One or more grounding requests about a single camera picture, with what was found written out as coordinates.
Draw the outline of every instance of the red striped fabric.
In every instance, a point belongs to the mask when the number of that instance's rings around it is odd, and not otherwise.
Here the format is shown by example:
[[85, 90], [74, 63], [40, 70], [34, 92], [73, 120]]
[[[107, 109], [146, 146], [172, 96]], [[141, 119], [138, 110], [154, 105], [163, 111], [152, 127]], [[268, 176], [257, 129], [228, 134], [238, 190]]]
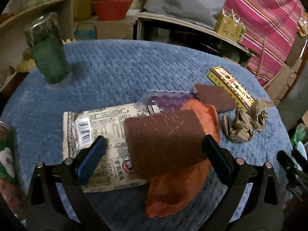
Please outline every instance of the red striped fabric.
[[[294, 42], [301, 15], [299, 0], [227, 0], [224, 8], [231, 9], [246, 26], [241, 42], [262, 54], [266, 37], [263, 66], [259, 82], [264, 85], [279, 72]], [[255, 74], [261, 58], [252, 58], [248, 69]]]

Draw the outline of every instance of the green glass jar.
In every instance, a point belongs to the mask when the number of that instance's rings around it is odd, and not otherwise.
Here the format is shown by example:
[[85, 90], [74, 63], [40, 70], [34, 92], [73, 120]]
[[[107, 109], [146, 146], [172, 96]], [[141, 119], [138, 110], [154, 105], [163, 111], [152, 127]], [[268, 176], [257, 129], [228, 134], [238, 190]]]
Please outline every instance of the green glass jar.
[[62, 86], [70, 76], [58, 27], [57, 14], [50, 12], [34, 20], [25, 32], [35, 64], [46, 82]]

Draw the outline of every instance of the clear plastic tray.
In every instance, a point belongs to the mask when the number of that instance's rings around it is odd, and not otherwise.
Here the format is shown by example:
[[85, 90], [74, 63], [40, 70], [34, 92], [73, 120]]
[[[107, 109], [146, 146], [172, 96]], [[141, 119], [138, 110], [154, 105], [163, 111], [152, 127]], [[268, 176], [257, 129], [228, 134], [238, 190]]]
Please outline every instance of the clear plastic tray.
[[157, 105], [161, 111], [179, 110], [193, 94], [186, 91], [149, 90], [142, 97], [146, 105]]

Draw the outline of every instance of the blue fuzzy mat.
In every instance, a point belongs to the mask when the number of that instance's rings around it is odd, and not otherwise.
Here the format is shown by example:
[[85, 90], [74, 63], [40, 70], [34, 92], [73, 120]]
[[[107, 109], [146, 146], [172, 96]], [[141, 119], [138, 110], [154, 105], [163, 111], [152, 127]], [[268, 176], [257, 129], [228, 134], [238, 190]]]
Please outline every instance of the blue fuzzy mat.
[[[231, 61], [185, 47], [146, 41], [78, 41], [64, 46], [72, 65], [73, 81], [62, 88], [49, 87], [35, 68], [7, 103], [2, 119], [16, 131], [14, 152], [18, 179], [26, 192], [37, 162], [47, 165], [62, 162], [62, 115], [65, 111], [82, 112], [140, 100], [150, 89], [186, 90], [193, 84], [212, 84], [206, 77], [211, 67], [224, 66], [255, 98], [269, 100], [264, 89], [246, 69]], [[284, 200], [286, 177], [276, 160], [291, 144], [275, 107], [268, 111], [265, 130], [255, 132], [248, 143], [235, 144], [221, 132], [221, 146], [247, 163], [273, 164]], [[234, 111], [228, 115], [233, 119]], [[87, 194], [88, 199], [114, 231], [197, 230], [221, 200], [226, 186], [211, 170], [197, 197], [182, 211], [165, 218], [149, 219], [144, 215], [148, 186], [111, 192]], [[239, 218], [248, 197], [249, 187], [233, 217]], [[61, 193], [70, 216], [74, 216]]]

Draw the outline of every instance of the yellow box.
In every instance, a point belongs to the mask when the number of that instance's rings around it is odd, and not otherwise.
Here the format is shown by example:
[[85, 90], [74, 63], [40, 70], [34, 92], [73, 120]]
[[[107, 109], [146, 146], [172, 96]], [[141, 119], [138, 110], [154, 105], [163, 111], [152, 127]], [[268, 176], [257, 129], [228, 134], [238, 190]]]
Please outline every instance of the yellow box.
[[229, 71], [223, 67], [215, 67], [208, 71], [207, 76], [215, 85], [224, 88], [240, 109], [244, 112], [250, 109], [254, 98]]
[[232, 18], [220, 14], [214, 31], [224, 37], [237, 42], [240, 38], [243, 24], [235, 22]]

